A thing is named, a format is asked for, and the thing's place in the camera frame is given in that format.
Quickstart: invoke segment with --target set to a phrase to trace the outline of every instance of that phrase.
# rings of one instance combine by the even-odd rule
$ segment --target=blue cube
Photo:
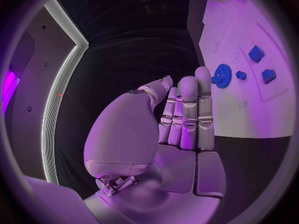
[[[265,56],[263,50],[258,46],[254,46],[248,55],[250,56],[250,59],[256,63]]]
[[[274,70],[264,70],[262,72],[262,76],[263,76],[265,84],[271,82],[272,80],[274,80],[276,78],[276,74],[275,74]]]

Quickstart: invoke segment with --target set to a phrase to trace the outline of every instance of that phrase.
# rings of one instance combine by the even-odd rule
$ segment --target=purple light
[[[2,88],[2,115],[4,116],[8,102],[17,88],[20,79],[18,79],[14,72],[8,70]]]

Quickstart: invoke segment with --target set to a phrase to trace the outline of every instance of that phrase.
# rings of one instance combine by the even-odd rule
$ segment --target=dark background
[[[0,11],[12,8],[17,1],[0,0]],[[85,139],[94,121],[122,93],[167,74],[176,85],[180,78],[193,75],[198,66],[204,65],[194,45],[203,28],[206,0],[60,1],[91,46],[75,70],[60,107],[55,133],[56,167],[60,184],[86,198],[97,191],[94,178],[83,164]],[[298,24],[298,0],[277,1]],[[155,111],[157,119],[164,104]],[[231,220],[258,197],[275,174],[288,140],[215,137],[215,150],[223,161],[228,185],[216,223]],[[298,199],[298,184],[296,178],[264,223],[299,221],[296,211],[292,211]],[[5,185],[0,199],[10,200],[1,202],[7,219],[18,220],[12,208],[25,216]]]

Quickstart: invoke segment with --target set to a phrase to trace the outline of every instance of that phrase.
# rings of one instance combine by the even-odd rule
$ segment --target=blue gear
[[[228,87],[232,80],[232,69],[229,65],[221,64],[215,71],[214,81],[218,88],[224,89]]]

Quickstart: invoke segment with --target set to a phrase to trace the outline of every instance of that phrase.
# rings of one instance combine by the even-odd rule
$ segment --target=blue object
[[[258,46],[254,46],[248,55],[250,56],[250,59],[256,63],[259,63],[259,61],[265,56],[263,50]]]
[[[247,78],[247,74],[243,71],[238,71],[236,73],[236,77],[240,80],[245,80]]]
[[[264,70],[262,72],[262,76],[263,76],[265,84],[271,82],[272,80],[274,80],[276,78],[276,74],[275,74],[274,70]]]
[[[214,81],[218,88],[224,89],[228,87],[232,80],[232,69],[229,65],[221,64],[215,71]]]

